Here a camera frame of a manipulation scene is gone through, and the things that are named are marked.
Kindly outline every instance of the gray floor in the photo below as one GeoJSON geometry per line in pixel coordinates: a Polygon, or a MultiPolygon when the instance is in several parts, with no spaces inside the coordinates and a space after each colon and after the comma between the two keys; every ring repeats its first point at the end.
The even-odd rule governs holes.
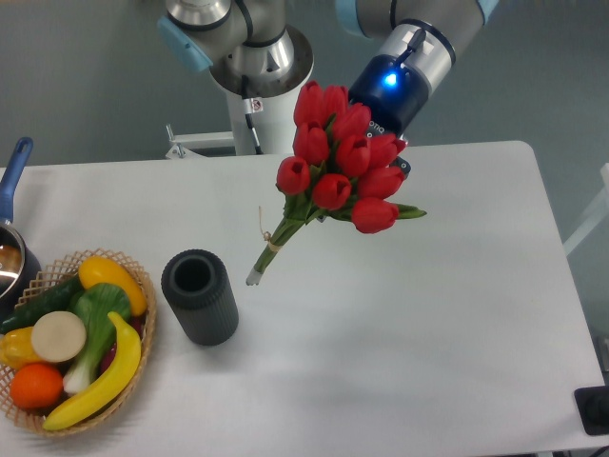
{"type": "MultiPolygon", "coordinates": [[[[379,43],[344,33],[333,3],[288,1],[289,18],[314,49],[313,77],[348,86],[379,43]]],[[[36,142],[30,163],[46,165],[162,158],[166,123],[229,129],[208,74],[188,73],[158,38],[163,11],[161,0],[0,2],[0,167],[23,135],[36,142]]],[[[501,0],[410,143],[529,143],[565,239],[609,162],[608,57],[609,2],[501,0]]],[[[606,220],[569,259],[592,336],[609,333],[608,236],[606,220]]]]}

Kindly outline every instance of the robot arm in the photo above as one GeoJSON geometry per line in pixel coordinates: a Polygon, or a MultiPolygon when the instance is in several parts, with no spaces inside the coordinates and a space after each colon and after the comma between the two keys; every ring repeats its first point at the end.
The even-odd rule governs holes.
{"type": "MultiPolygon", "coordinates": [[[[351,103],[372,110],[368,136],[403,134],[499,2],[335,1],[348,31],[384,40],[349,90],[351,103]]],[[[291,113],[312,71],[313,53],[306,38],[286,24],[285,0],[166,0],[166,5],[158,29],[187,68],[211,67],[227,94],[237,154],[255,153],[246,132],[253,121],[241,103],[254,97],[265,99],[264,114],[256,115],[255,142],[260,137],[265,152],[289,150],[295,131],[291,113]]]]}
{"type": "Polygon", "coordinates": [[[384,43],[349,90],[372,109],[368,134],[400,136],[499,0],[337,0],[351,33],[384,43]]]}

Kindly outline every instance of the orange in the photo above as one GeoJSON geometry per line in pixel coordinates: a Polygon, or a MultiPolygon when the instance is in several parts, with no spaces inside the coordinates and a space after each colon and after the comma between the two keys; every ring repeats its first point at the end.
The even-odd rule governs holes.
{"type": "Polygon", "coordinates": [[[10,398],[21,409],[51,407],[61,397],[64,378],[48,364],[30,364],[16,372],[10,383],[10,398]]]}

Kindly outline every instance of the blue light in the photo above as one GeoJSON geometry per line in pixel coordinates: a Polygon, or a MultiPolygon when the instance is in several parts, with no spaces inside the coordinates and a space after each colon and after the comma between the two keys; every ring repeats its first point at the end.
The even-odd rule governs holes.
{"type": "Polygon", "coordinates": [[[398,84],[398,75],[394,72],[387,74],[383,79],[383,85],[388,88],[393,88],[398,84]]]}

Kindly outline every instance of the white radish slice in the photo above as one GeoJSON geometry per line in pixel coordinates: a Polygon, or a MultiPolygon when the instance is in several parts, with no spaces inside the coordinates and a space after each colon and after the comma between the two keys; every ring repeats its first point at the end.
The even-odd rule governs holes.
{"type": "Polygon", "coordinates": [[[31,331],[31,346],[36,354],[54,364],[76,357],[86,341],[83,321],[68,311],[45,314],[31,331]]]}

